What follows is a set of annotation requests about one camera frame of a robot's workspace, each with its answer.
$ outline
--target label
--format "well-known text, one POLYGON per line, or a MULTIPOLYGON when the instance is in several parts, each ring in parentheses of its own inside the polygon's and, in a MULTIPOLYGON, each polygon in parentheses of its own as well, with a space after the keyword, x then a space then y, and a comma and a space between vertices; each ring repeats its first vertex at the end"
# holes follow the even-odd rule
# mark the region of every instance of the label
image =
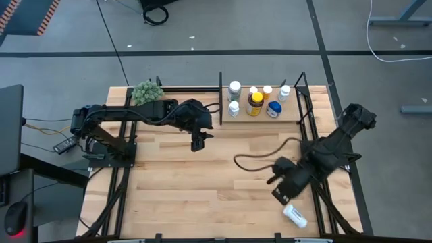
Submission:
POLYGON ((270 117, 276 118, 279 116, 279 113, 274 111, 272 108, 267 106, 267 114, 269 114, 270 117))
POLYGON ((297 209, 292 209, 292 214, 296 216, 299 220, 303 218, 303 215, 297 211, 297 209))
POLYGON ((228 89, 228 101, 237 101, 240 99, 240 93, 236 94, 236 93, 231 93, 230 89, 228 89))
POLYGON ((279 98, 280 101, 286 101, 286 99, 288 98, 288 95, 287 95, 287 96, 284 96, 284 95, 282 95, 281 93, 279 93, 278 98, 279 98))
POLYGON ((262 106, 253 107, 251 104, 249 104, 248 107, 246 108, 246 111, 251 116, 257 116, 257 115, 259 115, 259 112, 261 111, 261 107, 262 106))

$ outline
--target wooden table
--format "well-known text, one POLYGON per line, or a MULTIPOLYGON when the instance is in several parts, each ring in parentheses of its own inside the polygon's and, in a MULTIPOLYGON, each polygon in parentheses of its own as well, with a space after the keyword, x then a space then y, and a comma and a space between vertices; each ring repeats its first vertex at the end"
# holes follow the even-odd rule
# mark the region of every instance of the wooden table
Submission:
MULTIPOLYGON (((326 136, 336 128, 327 88, 309 86, 309 90, 319 135, 326 136)), ((125 95, 126 87, 111 87, 106 104, 123 105, 125 95)), ((209 104, 219 102, 219 93, 169 93, 164 98, 179 103, 194 98, 209 104)), ((107 122, 102 127, 118 135, 119 125, 107 122)), ((282 237, 319 236, 310 187, 290 202, 308 220, 307 227, 300 229, 283 215, 284 206, 271 195, 276 186, 266 184, 273 175, 271 170, 248 173, 232 160, 238 153, 271 152, 287 137, 300 138, 299 125, 219 125, 219 114, 215 113, 213 127, 207 132, 215 137, 205 140, 204 150, 193 153, 190 135, 170 126, 138 124, 136 164, 130 172, 121 238, 154 238, 156 233, 162 233, 164 238, 272 238, 275 232, 282 237)), ((274 163, 279 156, 296 161, 299 144, 289 142, 275 156, 242 159, 240 163, 260 167, 274 163)), ((105 206, 110 177, 111 169, 105 168, 88 183, 81 218, 89 225, 105 206)), ((362 231, 349 175, 337 170, 328 180, 336 207, 355 229, 362 231)), ((111 216, 111 233, 116 212, 114 209, 111 216)), ((327 211, 323 212, 329 231, 327 211)), ((80 223, 77 235, 85 231, 80 223)))

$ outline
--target pill bottle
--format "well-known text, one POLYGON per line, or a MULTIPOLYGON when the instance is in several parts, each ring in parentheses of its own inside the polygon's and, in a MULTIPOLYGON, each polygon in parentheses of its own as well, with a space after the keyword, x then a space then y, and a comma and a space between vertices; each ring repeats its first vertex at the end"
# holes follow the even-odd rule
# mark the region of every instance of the pill bottle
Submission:
POLYGON ((238 115, 240 108, 237 101, 231 101, 229 104, 229 115, 236 117, 238 115))
POLYGON ((255 87, 255 86, 250 87, 249 88, 249 95, 248 95, 248 97, 251 96, 255 92, 258 92, 258 88, 255 87))
POLYGON ((272 91, 273 91, 273 89, 271 86, 268 86, 268 85, 264 86, 263 87, 264 99, 268 99, 272 91))
POLYGON ((267 106, 267 115, 271 118, 277 118, 282 112, 282 106, 277 101, 271 101, 267 106))
POLYGON ((251 116, 259 115, 261 107, 263 107, 263 94, 260 92, 253 93, 248 99, 248 105, 246 106, 246 112, 251 116))
POLYGON ((283 210, 285 216, 289 217, 299 228, 304 228, 308 224, 308 221, 303 215, 297 211, 292 205, 288 205, 283 210))
POLYGON ((290 94, 290 90, 291 88, 288 85, 283 85, 281 87, 281 90, 279 92, 279 96, 277 97, 279 99, 279 101, 286 101, 286 99, 288 98, 288 95, 290 94))
POLYGON ((239 101, 240 93, 242 92, 242 86, 239 81, 233 81, 228 87, 228 100, 229 101, 239 101))

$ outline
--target gray floor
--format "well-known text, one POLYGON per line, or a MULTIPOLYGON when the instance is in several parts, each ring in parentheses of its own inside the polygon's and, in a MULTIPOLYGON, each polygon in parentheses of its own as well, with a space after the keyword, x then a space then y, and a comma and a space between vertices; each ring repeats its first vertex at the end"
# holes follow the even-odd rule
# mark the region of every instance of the gray floor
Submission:
MULTIPOLYGON (((135 0, 120 1, 139 9, 135 0)), ((373 15, 397 15, 409 2, 375 0, 373 15)), ((367 50, 369 1, 314 0, 314 4, 327 50, 367 50)), ((119 51, 318 49, 303 0, 181 0, 168 6, 169 21, 157 27, 143 24, 138 14, 113 0, 101 1, 101 7, 119 51)), ((418 14, 432 15, 432 2, 418 14)), ((373 27, 370 36, 376 49, 401 50, 401 45, 432 49, 431 27, 373 27)), ((44 36, 8 36, 0 47, 0 52, 112 50, 95 0, 62 0, 44 36)), ((329 60, 342 107, 360 103, 378 115, 377 127, 353 141, 354 150, 363 155, 357 164, 375 235, 432 238, 432 192, 428 190, 432 121, 398 111, 400 105, 424 105, 422 98, 428 100, 426 105, 432 102, 432 60, 396 64, 370 56, 329 60)), ((215 85, 219 71, 225 83, 279 84, 287 78, 292 84, 301 71, 308 74, 311 84, 327 83, 319 56, 122 57, 122 61, 131 84, 159 75, 165 85, 215 85)), ((70 117, 73 109, 103 103, 110 86, 124 85, 116 57, 0 58, 0 73, 0 86, 24 85, 24 116, 41 119, 70 117)), ((57 129, 67 125, 35 124, 57 129)), ((27 129, 22 138, 45 148, 62 139, 27 129)), ((23 151, 56 165, 85 167, 71 164, 80 159, 78 151, 62 156, 25 146, 23 151)), ((42 208, 60 198, 59 193, 81 191, 59 186, 43 193, 39 196, 42 208)), ((73 237, 81 203, 79 196, 71 198, 73 213, 63 221, 43 225, 40 240, 73 237)))

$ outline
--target green succulent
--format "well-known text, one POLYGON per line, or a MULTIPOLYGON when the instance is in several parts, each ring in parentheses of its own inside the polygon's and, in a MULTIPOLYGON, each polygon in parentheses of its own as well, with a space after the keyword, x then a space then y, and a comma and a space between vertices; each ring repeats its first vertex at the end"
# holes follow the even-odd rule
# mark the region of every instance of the green succulent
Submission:
POLYGON ((139 85, 134 87, 132 91, 132 98, 135 101, 135 105, 143 105, 147 102, 157 101, 163 96, 163 90, 161 87, 157 86, 156 83, 141 82, 139 85))

